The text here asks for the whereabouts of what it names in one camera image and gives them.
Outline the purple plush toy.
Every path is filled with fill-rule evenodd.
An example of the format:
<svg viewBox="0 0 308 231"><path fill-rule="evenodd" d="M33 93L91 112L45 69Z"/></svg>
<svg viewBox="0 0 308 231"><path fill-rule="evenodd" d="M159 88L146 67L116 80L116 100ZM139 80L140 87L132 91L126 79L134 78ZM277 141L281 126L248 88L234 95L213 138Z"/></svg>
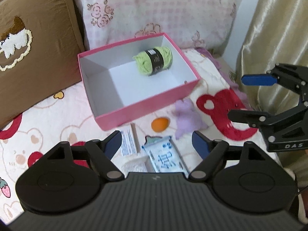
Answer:
<svg viewBox="0 0 308 231"><path fill-rule="evenodd" d="M184 134L208 128L190 98L178 100L174 106L173 115L177 123L175 139L179 140Z"/></svg>

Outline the white bear pattern blanket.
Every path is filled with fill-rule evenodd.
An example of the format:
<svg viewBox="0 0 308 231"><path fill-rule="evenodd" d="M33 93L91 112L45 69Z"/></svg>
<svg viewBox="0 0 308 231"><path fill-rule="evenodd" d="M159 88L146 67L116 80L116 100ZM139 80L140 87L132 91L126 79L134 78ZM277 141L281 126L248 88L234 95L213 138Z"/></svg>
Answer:
<svg viewBox="0 0 308 231"><path fill-rule="evenodd" d="M212 110L218 99L225 108L246 108L247 98L234 82L224 74L223 65L204 49L185 49L184 54L194 65L201 80L190 95L196 102L204 94L209 95L206 109ZM170 105L132 121L137 155L123 157L117 152L113 163L120 169L125 158L147 156L141 148L146 136L156 136L151 123L159 117L170 120L161 137L174 136L177 124ZM104 139L109 135L95 122L82 83L73 85L45 99L24 112L1 131L1 220L9 224L23 209L15 192L18 177L60 141L81 145L91 139Z"/></svg>

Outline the white tissue packet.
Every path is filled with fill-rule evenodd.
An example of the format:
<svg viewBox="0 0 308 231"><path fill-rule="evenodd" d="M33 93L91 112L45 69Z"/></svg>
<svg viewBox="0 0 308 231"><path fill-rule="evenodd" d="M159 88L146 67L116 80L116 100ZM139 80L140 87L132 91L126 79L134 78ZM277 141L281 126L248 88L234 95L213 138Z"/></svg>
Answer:
<svg viewBox="0 0 308 231"><path fill-rule="evenodd" d="M120 170L127 176L130 172L153 173L155 170L149 156L125 158Z"/></svg>

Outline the brown embroidered cushion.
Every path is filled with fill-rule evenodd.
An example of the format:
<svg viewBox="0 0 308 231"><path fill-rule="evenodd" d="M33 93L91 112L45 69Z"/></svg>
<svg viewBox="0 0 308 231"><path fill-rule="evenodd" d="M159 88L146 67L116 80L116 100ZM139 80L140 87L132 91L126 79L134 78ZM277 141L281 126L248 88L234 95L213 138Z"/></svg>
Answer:
<svg viewBox="0 0 308 231"><path fill-rule="evenodd" d="M1 126L81 80L73 0L1 2Z"/></svg>

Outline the green yarn ball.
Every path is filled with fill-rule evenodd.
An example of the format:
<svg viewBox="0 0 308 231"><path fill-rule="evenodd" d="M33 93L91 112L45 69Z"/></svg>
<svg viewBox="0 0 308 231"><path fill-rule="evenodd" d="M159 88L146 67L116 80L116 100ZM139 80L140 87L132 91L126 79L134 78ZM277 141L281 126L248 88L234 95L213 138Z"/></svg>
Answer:
<svg viewBox="0 0 308 231"><path fill-rule="evenodd" d="M140 52L133 57L133 60L141 74L151 76L171 66L172 51L166 46L158 46Z"/></svg>

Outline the pink cardboard box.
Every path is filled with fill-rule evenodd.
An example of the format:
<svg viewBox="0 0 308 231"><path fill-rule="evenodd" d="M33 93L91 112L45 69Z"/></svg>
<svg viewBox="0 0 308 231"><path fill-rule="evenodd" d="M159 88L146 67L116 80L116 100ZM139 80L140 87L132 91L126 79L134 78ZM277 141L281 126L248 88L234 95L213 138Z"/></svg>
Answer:
<svg viewBox="0 0 308 231"><path fill-rule="evenodd" d="M170 68L142 75L133 57L156 46L172 52ZM200 75L165 33L132 38L78 54L95 121L104 130L129 123L191 94Z"/></svg>

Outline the pink floral pillow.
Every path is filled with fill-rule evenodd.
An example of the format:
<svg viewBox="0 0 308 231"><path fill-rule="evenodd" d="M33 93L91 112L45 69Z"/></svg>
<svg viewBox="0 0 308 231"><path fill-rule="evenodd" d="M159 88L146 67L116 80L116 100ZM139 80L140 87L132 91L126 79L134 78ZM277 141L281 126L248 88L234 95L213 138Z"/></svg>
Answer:
<svg viewBox="0 0 308 231"><path fill-rule="evenodd" d="M86 49L166 33L182 48L216 49L226 40L236 0L74 0Z"/></svg>

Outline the orange makeup sponge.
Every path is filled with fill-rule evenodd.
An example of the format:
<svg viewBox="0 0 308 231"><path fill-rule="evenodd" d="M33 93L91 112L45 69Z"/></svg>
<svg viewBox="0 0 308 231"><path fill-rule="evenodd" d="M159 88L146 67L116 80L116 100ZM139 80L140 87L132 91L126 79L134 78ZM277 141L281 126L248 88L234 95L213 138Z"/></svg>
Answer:
<svg viewBox="0 0 308 231"><path fill-rule="evenodd" d="M151 128L154 132L163 132L169 126L169 119L166 117L159 117L152 121Z"/></svg>

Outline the blue white wipes packet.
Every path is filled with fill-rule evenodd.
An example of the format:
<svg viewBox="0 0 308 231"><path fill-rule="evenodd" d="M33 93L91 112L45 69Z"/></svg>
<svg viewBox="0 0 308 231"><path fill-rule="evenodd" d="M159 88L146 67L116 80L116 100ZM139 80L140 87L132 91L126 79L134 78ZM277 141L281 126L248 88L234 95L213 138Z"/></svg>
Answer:
<svg viewBox="0 0 308 231"><path fill-rule="evenodd" d="M141 148L149 156L156 173L183 173L188 177L189 172L172 141L172 136L146 136Z"/></svg>

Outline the small white printed box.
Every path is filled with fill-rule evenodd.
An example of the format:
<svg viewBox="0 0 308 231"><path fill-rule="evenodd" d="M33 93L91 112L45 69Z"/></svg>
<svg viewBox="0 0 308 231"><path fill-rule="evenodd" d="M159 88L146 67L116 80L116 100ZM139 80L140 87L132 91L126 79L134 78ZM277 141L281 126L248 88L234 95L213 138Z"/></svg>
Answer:
<svg viewBox="0 0 308 231"><path fill-rule="evenodd" d="M120 147L121 155L123 157L137 155L138 149L134 137L132 124L121 126L119 128L119 131L122 135L122 144Z"/></svg>

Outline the beige satin curtain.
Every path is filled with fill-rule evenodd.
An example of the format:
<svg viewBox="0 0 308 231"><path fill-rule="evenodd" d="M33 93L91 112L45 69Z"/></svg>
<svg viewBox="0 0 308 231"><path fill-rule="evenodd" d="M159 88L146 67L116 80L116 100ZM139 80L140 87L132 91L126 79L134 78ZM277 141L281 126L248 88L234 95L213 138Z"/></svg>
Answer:
<svg viewBox="0 0 308 231"><path fill-rule="evenodd" d="M255 110L278 114L299 102L280 85L245 86L244 74L264 74L276 63L307 66L307 0L259 0L236 66L236 82Z"/></svg>

